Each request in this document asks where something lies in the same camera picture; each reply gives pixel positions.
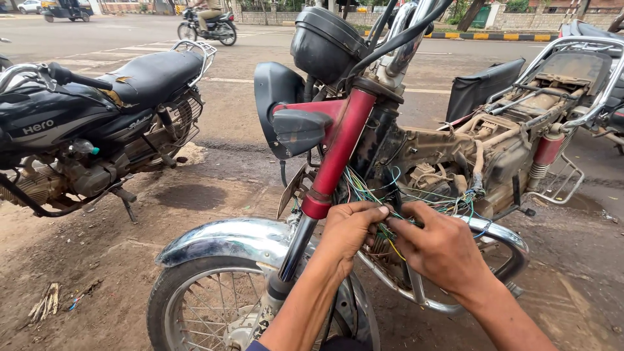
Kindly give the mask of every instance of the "hero logo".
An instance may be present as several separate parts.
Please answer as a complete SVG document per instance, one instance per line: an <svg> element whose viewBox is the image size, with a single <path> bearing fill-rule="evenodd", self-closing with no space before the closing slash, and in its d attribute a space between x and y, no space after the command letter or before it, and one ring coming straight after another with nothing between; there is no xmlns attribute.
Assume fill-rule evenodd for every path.
<svg viewBox="0 0 624 351"><path fill-rule="evenodd" d="M152 116L145 116L143 117L143 119L137 119L136 122L133 122L131 125L128 126L128 129L135 129L136 127L140 126L141 123L147 121L150 118L152 118Z"/></svg>
<svg viewBox="0 0 624 351"><path fill-rule="evenodd" d="M33 124L32 126L29 126L28 128L22 128L22 130L24 131L24 135L27 136L30 133L43 131L45 128L52 127L53 125L54 125L54 121L51 119L48 119L47 121Z"/></svg>

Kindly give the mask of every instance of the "curb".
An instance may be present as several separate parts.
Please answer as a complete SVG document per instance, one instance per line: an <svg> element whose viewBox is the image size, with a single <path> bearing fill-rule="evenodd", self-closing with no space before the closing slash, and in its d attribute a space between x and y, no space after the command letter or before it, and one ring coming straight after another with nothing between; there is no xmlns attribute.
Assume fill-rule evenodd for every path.
<svg viewBox="0 0 624 351"><path fill-rule="evenodd" d="M358 31L367 36L370 31ZM430 39L471 39L471 40L498 40L498 41L553 41L559 36L556 34L489 34L489 33L448 33L433 32L424 36Z"/></svg>

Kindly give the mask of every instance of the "puddle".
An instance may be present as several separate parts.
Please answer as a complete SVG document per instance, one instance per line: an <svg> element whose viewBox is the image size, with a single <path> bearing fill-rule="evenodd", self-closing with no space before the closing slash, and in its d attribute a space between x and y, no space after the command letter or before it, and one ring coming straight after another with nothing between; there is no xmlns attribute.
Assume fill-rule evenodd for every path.
<svg viewBox="0 0 624 351"><path fill-rule="evenodd" d="M201 211L212 210L223 205L227 192L219 187L185 184L169 187L155 197L161 205Z"/></svg>
<svg viewBox="0 0 624 351"><path fill-rule="evenodd" d="M568 193L564 191L561 191L559 192L559 194L557 194L557 198L561 198L561 199L564 199L566 196L568 196ZM605 208L602 207L602 205L599 204L596 200L592 199L591 197L587 195L580 194L578 192L574 194L570 198L570 200L568 200L568 202L566 202L563 205L558 205L558 206L565 207L568 209L583 210L583 211L588 211L588 212L602 212L605 210Z"/></svg>

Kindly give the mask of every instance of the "chrome front fender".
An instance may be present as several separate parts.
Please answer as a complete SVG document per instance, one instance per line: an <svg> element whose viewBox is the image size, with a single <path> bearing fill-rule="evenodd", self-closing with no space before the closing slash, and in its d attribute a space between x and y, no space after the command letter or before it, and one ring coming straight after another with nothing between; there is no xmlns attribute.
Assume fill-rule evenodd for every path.
<svg viewBox="0 0 624 351"><path fill-rule="evenodd" d="M262 269L270 266L277 271L288 251L290 232L289 225L270 219L216 220L191 229L169 243L156 256L155 263L169 268L202 257L228 256L252 260ZM317 243L314 237L310 240L296 276L305 268ZM345 280L338 290L336 310L344 317L357 341L367 350L379 351L379 329L373 305L354 272L350 278L353 293Z"/></svg>

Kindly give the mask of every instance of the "auto rickshaw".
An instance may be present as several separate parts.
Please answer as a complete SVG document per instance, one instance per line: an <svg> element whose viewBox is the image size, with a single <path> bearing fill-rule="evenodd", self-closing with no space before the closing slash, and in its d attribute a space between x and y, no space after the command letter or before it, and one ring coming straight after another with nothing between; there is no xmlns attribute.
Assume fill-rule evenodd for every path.
<svg viewBox="0 0 624 351"><path fill-rule="evenodd" d="M69 18L74 22L81 19L89 22L93 16L90 5L81 5L78 0L54 0L41 2L41 14L47 22L54 22L54 18Z"/></svg>

